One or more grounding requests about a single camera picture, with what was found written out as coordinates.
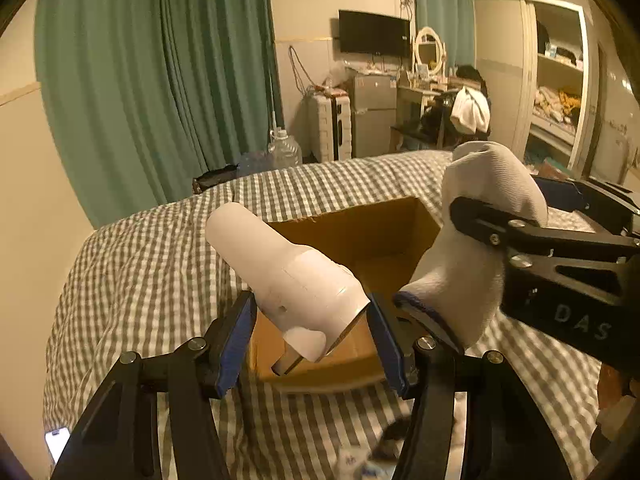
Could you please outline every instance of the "plastic bottle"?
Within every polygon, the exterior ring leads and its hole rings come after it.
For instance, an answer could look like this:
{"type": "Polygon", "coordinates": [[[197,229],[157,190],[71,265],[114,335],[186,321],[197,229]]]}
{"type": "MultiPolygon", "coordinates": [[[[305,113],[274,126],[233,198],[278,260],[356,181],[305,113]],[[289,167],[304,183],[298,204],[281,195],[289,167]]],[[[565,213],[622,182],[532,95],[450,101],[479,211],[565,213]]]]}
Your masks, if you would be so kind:
{"type": "Polygon", "coordinates": [[[276,129],[275,132],[271,132],[271,139],[268,152],[275,170],[302,164],[300,145],[286,130],[276,129]]]}

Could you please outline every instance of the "folded clothes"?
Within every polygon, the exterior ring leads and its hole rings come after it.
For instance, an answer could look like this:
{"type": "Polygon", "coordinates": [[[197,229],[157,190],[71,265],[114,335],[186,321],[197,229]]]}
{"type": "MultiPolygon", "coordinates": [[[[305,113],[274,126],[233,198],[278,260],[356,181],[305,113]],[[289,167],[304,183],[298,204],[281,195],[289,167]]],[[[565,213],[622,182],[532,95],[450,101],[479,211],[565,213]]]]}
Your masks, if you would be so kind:
{"type": "Polygon", "coordinates": [[[560,56],[557,52],[556,52],[556,57],[554,58],[556,61],[559,61],[560,63],[564,63],[565,65],[572,65],[575,66],[575,63],[573,61],[571,61],[571,59],[567,56],[560,56]]]}
{"type": "Polygon", "coordinates": [[[576,118],[579,116],[581,99],[565,91],[556,91],[548,86],[536,90],[534,113],[559,123],[565,130],[575,135],[576,118]]]}
{"type": "Polygon", "coordinates": [[[576,65],[575,54],[568,48],[564,48],[562,46],[556,46],[556,59],[572,64],[573,66],[576,65]]]}

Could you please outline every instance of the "white wall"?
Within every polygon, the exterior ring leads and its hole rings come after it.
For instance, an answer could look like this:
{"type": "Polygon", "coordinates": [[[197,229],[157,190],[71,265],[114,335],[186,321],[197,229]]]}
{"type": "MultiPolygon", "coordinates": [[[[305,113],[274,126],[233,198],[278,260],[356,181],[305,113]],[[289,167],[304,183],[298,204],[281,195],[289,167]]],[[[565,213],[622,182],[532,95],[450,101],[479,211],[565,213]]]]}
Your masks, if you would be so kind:
{"type": "Polygon", "coordinates": [[[33,40],[25,38],[33,38],[37,1],[27,0],[0,38],[0,98],[36,81],[33,40]]]}
{"type": "Polygon", "coordinates": [[[0,37],[0,433],[40,480],[50,469],[42,425],[45,346],[68,270],[93,229],[34,85],[35,7],[27,0],[0,37]]]}
{"type": "Polygon", "coordinates": [[[629,171],[626,174],[624,186],[633,192],[640,193],[640,178],[637,173],[629,171]]]}
{"type": "MultiPolygon", "coordinates": [[[[338,37],[339,9],[400,16],[400,0],[271,0],[285,126],[296,136],[303,155],[309,153],[308,119],[305,103],[295,86],[287,53],[289,45],[295,47],[316,84],[321,84],[330,73],[334,82],[343,78],[344,70],[340,70],[343,60],[353,64],[366,64],[370,60],[370,56],[340,53],[338,41],[332,39],[338,37]]],[[[405,9],[402,16],[408,18],[405,9]]],[[[387,68],[395,66],[389,58],[385,58],[385,63],[387,68]]],[[[382,68],[379,57],[376,64],[382,68]]]]}

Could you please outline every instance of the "cardboard box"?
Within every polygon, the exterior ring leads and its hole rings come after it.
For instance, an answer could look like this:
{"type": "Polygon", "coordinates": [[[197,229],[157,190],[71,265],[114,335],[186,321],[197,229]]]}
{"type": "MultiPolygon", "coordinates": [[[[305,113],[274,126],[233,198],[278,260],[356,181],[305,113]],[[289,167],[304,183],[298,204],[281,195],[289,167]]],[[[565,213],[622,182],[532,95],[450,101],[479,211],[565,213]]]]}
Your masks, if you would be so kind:
{"type": "MultiPolygon", "coordinates": [[[[319,216],[272,222],[295,244],[314,247],[347,267],[366,292],[388,298],[411,279],[420,257],[440,230],[417,198],[356,206],[319,216]]],[[[303,360],[278,377],[271,366],[285,350],[279,330],[258,313],[248,349],[250,370],[260,380],[292,392],[334,392],[377,382],[384,377],[366,316],[319,363],[303,360]]]]}

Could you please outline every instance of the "blue gripper pad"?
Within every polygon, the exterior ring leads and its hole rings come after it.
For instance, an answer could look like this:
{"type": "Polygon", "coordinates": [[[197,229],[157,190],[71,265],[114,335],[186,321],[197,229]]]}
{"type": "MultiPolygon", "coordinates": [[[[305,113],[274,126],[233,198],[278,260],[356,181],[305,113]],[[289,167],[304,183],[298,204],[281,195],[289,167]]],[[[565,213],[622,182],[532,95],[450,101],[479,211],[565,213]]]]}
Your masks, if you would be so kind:
{"type": "Polygon", "coordinates": [[[402,373],[404,370],[402,352],[394,340],[380,307],[376,303],[376,298],[371,294],[368,294],[368,297],[370,303],[367,306],[367,324],[382,362],[386,380],[398,395],[403,397],[408,392],[409,386],[402,373]]]}
{"type": "Polygon", "coordinates": [[[236,325],[230,332],[222,352],[220,352],[220,374],[216,383],[216,391],[220,399],[238,381],[240,368],[244,362],[244,354],[254,331],[257,308],[254,295],[248,294],[238,315],[236,325]]]}

